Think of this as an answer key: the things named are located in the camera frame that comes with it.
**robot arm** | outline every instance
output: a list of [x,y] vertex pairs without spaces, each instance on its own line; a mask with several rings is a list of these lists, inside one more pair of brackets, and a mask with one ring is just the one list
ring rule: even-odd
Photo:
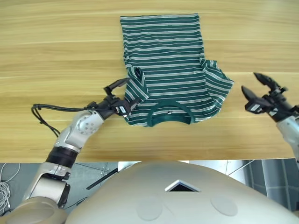
[[281,87],[272,78],[254,73],[257,80],[270,88],[269,94],[258,97],[250,89],[242,86],[242,92],[248,103],[245,110],[254,114],[267,113],[277,124],[284,140],[290,144],[299,169],[299,107],[291,106],[283,93],[288,89]]
[[42,163],[27,189],[22,204],[13,213],[2,218],[4,223],[12,224],[62,224],[67,213],[65,206],[70,192],[66,180],[71,168],[85,143],[98,131],[104,120],[113,114],[126,117],[139,99],[131,103],[112,94],[112,90],[122,86],[129,78],[117,80],[104,88],[107,96],[99,104],[91,102],[87,108],[78,112],[72,123],[58,136],[46,162]]

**shirt neckline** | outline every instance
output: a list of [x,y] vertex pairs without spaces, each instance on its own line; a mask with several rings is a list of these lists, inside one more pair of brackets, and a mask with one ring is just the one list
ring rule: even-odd
[[[157,118],[152,118],[153,113],[161,106],[176,106],[176,107],[182,109],[183,111],[185,111],[190,116],[190,118],[184,118],[180,115],[174,115],[174,114],[165,114],[165,115],[160,115]],[[166,100],[164,102],[158,103],[155,106],[153,106],[153,108],[150,110],[148,117],[147,117],[147,124],[149,127],[153,127],[153,126],[155,126],[161,122],[164,122],[164,121],[178,121],[178,122],[182,122],[182,123],[189,125],[189,124],[195,123],[195,117],[194,117],[193,113],[191,112],[191,110],[189,108],[187,108],[186,106],[184,106],[178,102],[172,101],[172,100]]]

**shirt sleeve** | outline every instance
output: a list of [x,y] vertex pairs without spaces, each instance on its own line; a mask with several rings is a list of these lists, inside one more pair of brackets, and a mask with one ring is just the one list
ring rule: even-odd
[[223,101],[233,87],[234,81],[217,67],[217,62],[214,60],[202,60],[202,67],[206,74],[206,88],[209,95],[221,108]]
[[138,67],[128,67],[128,77],[131,80],[127,83],[125,97],[129,101],[140,98],[143,102],[150,97],[146,87],[146,78],[143,71]]

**wood grain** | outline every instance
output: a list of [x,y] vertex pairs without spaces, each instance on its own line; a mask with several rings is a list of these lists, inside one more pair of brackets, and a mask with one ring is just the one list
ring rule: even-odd
[[[120,15],[198,12],[208,59],[235,85],[214,118],[154,128],[113,116],[78,161],[220,160],[293,157],[267,115],[244,111],[242,84],[263,95],[264,72],[299,102],[297,0],[10,0],[0,1],[0,162],[43,162],[55,136],[30,113],[33,103],[81,107],[126,76]],[[123,96],[124,88],[115,91]],[[72,113],[42,111],[58,129]]]

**green striped shirt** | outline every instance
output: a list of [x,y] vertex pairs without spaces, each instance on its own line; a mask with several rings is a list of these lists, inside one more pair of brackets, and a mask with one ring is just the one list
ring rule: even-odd
[[125,99],[141,99],[130,125],[191,124],[221,110],[234,82],[205,59],[198,14],[121,16],[121,26],[131,78]]

